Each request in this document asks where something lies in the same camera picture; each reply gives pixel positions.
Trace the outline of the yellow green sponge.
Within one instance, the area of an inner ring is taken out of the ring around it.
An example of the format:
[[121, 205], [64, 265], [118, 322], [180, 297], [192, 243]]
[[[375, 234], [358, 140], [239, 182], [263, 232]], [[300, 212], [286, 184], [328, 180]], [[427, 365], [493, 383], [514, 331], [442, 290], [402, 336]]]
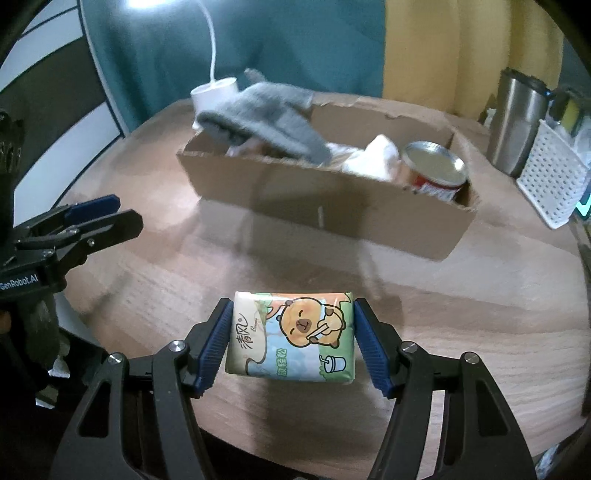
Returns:
[[569, 97], [565, 103], [564, 112], [560, 119], [560, 126], [570, 136], [574, 135], [575, 127], [577, 125], [580, 113], [581, 109], [577, 100], [573, 97]]

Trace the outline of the white desk lamp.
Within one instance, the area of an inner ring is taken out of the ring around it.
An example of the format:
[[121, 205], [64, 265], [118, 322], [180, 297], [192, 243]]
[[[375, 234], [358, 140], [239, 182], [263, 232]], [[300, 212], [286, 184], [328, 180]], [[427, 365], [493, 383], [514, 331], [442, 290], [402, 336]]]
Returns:
[[221, 59], [221, 1], [126, 1], [130, 16], [128, 65], [142, 113], [153, 115], [197, 87], [224, 78]]

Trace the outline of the red tin can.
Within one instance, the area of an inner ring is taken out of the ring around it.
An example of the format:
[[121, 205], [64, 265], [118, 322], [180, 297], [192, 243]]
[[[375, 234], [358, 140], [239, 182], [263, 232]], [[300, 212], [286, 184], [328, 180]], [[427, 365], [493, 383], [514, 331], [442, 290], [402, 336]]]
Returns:
[[468, 183], [466, 163], [446, 147], [429, 141], [403, 150], [396, 181], [444, 202], [452, 202]]

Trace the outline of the steel travel mug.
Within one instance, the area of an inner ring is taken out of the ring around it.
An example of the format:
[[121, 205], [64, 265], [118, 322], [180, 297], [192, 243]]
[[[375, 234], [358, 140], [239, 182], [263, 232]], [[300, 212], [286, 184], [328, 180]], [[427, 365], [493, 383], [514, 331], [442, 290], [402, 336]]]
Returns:
[[486, 153], [497, 170], [512, 178], [520, 176], [550, 95], [547, 85], [534, 76], [509, 67], [501, 72]]

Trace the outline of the white perforated basket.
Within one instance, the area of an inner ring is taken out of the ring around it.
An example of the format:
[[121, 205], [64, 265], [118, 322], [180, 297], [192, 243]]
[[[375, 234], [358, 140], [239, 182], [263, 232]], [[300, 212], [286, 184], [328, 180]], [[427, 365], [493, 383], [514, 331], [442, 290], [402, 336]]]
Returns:
[[590, 182], [590, 168], [544, 120], [516, 180], [519, 190], [545, 224], [565, 225]]

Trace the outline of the yellow curtain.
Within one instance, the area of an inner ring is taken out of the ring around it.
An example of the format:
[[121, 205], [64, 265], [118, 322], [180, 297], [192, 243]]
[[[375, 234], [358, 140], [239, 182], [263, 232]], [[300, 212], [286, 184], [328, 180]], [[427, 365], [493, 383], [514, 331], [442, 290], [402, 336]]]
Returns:
[[476, 119], [505, 68], [550, 88], [564, 35], [535, 1], [388, 1], [382, 95]]

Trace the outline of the grey knitted sock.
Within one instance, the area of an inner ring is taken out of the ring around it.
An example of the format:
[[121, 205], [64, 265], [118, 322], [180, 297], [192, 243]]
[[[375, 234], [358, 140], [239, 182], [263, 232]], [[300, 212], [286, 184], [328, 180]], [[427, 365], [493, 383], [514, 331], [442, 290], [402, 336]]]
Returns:
[[311, 126], [315, 92], [270, 82], [246, 69], [249, 87], [197, 114], [204, 132], [228, 146], [259, 140], [288, 158], [321, 166], [332, 160], [327, 141]]

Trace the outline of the cardboard box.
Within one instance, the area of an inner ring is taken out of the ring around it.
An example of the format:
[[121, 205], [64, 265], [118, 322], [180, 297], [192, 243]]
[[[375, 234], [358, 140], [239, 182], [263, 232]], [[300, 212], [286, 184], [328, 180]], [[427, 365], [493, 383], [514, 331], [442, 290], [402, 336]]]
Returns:
[[[355, 147], [379, 134], [399, 148], [431, 141], [466, 163], [481, 156], [484, 132], [471, 120], [420, 105], [345, 94], [322, 94], [315, 100], [311, 125], [325, 140]], [[225, 151], [206, 133], [178, 151], [198, 195], [432, 260], [450, 255], [480, 202], [471, 186], [461, 190], [456, 202], [444, 202], [410, 186], [288, 159], [232, 158]]]

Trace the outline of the teal curtain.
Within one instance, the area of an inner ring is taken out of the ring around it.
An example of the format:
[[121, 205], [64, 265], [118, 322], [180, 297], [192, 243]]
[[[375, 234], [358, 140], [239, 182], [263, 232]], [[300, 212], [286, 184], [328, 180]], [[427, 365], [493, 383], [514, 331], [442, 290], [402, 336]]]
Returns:
[[379, 97], [382, 1], [83, 1], [108, 95], [133, 131], [193, 88], [243, 76], [321, 92]]

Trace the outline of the cartoon tissue pack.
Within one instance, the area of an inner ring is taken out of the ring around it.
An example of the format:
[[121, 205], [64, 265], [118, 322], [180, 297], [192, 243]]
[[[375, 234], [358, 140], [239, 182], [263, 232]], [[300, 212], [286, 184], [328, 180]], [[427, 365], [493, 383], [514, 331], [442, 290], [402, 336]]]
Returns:
[[225, 371], [273, 380], [351, 383], [356, 378], [353, 296], [238, 292]]

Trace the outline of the dark grey cloth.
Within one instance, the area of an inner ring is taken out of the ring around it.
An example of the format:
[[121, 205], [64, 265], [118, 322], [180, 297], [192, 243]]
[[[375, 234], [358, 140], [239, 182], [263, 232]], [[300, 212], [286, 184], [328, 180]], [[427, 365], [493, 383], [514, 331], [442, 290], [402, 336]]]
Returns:
[[559, 86], [550, 92], [549, 116], [559, 122], [567, 111], [569, 103], [573, 103], [584, 113], [590, 112], [590, 99], [584, 97], [577, 89]]

